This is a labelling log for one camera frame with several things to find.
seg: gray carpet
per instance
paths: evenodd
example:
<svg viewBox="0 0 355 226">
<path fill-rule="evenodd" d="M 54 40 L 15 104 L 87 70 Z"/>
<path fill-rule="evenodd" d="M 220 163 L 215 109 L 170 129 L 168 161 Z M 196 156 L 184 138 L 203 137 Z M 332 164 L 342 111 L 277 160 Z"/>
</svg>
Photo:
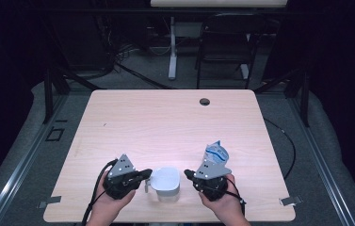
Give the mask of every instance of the gray carpet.
<svg viewBox="0 0 355 226">
<path fill-rule="evenodd" d="M 194 53 L 195 50 L 192 50 L 192 48 L 184 48 L 183 46 L 179 48 L 177 78 L 174 81 L 168 80 L 168 54 L 159 56 L 152 53 L 133 51 L 121 64 L 164 85 L 177 89 L 194 89 L 196 82 Z M 260 76 L 266 57 L 267 49 L 261 49 L 255 64 L 253 79 L 250 83 L 251 89 L 261 85 Z M 204 76 L 212 77 L 214 72 L 228 73 L 229 75 L 226 76 L 231 76 L 231 78 L 241 76 L 240 71 L 236 72 L 231 70 L 231 68 L 229 66 L 226 68 L 208 66 L 204 70 Z M 118 70 L 118 67 L 116 67 L 116 71 L 111 74 L 89 81 L 106 89 L 155 89 L 154 86 L 144 83 L 130 73 L 123 70 L 118 73 Z M 2 216 L 0 225 L 50 225 L 42 219 L 44 209 L 37 208 L 37 204 L 51 196 L 57 176 L 89 99 L 89 91 L 86 88 L 74 81 L 69 82 L 73 91 L 67 97 L 65 105 L 56 114 L 55 121 L 51 125 L 56 129 L 63 129 L 64 133 L 60 141 L 43 141 L 40 143 L 38 154 L 35 156 L 29 172 L 13 197 L 7 211 Z M 242 89 L 243 87 L 243 83 L 236 80 L 229 81 L 229 84 L 212 80 L 205 82 L 208 84 L 205 84 L 204 89 Z M 33 91 L 35 93 L 35 103 L 29 118 L 0 169 L 0 193 L 19 161 L 29 152 L 33 140 L 42 128 L 41 123 L 44 119 L 43 85 L 38 85 Z M 297 112 L 290 106 L 290 100 L 286 100 L 283 97 L 281 87 L 274 88 L 268 94 L 258 95 L 257 98 L 264 117 L 278 124 L 295 143 L 297 160 L 285 182 L 290 195 L 300 195 L 304 202 L 295 207 L 297 217 L 291 222 L 253 222 L 252 225 L 342 225 L 315 167 L 311 155 L 311 146 L 303 135 L 299 122 L 295 119 Z M 355 218 L 355 184 L 341 162 L 339 143 L 333 128 L 322 109 L 322 105 L 314 95 L 311 95 L 309 113 L 311 130 L 317 144 L 322 150 L 331 173 L 341 187 L 342 194 L 346 198 L 348 207 Z M 266 122 L 266 126 L 281 165 L 282 173 L 286 174 L 293 159 L 292 145 L 275 126 L 269 122 Z"/>
</svg>

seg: hand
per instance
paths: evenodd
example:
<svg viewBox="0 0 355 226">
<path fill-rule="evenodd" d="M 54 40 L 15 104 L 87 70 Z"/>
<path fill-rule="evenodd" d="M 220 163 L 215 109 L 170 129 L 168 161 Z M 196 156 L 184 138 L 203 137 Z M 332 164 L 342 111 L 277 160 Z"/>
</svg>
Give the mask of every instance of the hand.
<svg viewBox="0 0 355 226">
<path fill-rule="evenodd" d="M 232 176 L 232 174 L 228 174 L 226 177 L 235 183 L 235 178 Z M 228 181 L 227 183 L 227 190 L 237 195 L 237 191 L 231 182 Z M 236 197 L 225 194 L 223 197 L 221 197 L 221 199 L 210 202 L 201 192 L 199 194 L 202 200 L 202 204 L 211 209 L 215 213 L 216 217 L 218 217 L 218 219 L 226 226 L 250 226 L 250 223 L 242 214 L 241 204 Z"/>
<path fill-rule="evenodd" d="M 105 190 L 103 187 L 104 179 L 107 171 L 104 172 L 100 183 L 97 188 L 97 197 L 100 196 Z M 121 200 L 114 200 L 104 193 L 97 202 L 92 206 L 91 217 L 87 222 L 88 226 L 109 226 L 113 220 L 118 216 L 121 209 L 126 206 L 136 194 L 135 190 L 130 191 Z"/>
</svg>

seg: dark background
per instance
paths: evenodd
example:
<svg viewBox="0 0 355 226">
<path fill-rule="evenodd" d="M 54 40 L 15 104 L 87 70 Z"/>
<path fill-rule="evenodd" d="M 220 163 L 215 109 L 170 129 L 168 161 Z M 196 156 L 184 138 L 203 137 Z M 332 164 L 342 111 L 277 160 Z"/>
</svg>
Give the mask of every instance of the dark background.
<svg viewBox="0 0 355 226">
<path fill-rule="evenodd" d="M 57 1 L 46 4 L 65 7 Z M 73 4 L 89 7 L 92 3 L 79 0 Z M 140 4 L 145 7 L 147 1 Z M 48 27 L 43 25 L 40 16 L 31 17 L 17 9 L 26 6 L 30 6 L 27 1 L 0 1 L 0 165 L 32 105 L 30 90 L 43 80 L 51 62 L 72 69 L 112 67 L 109 49 L 106 49 L 108 43 L 101 38 L 106 32 L 98 30 L 95 18 L 44 18 L 53 25 Z M 324 11 L 330 6 L 331 2 L 327 5 L 323 1 L 291 0 L 288 11 Z M 125 22 L 134 24 L 137 30 L 129 36 L 129 29 L 120 26 L 121 32 L 126 32 L 125 36 L 131 41 L 139 42 L 132 34 L 142 31 L 148 21 L 138 23 L 129 19 Z M 322 25 L 318 20 L 282 21 L 264 78 L 282 76 L 303 63 L 302 57 L 309 53 Z M 340 20 L 328 25 L 330 33 L 326 32 L 327 39 L 322 42 L 324 48 L 316 54 L 309 68 L 310 89 L 330 117 L 341 144 L 343 161 L 355 181 L 355 4 L 344 10 Z"/>
</svg>

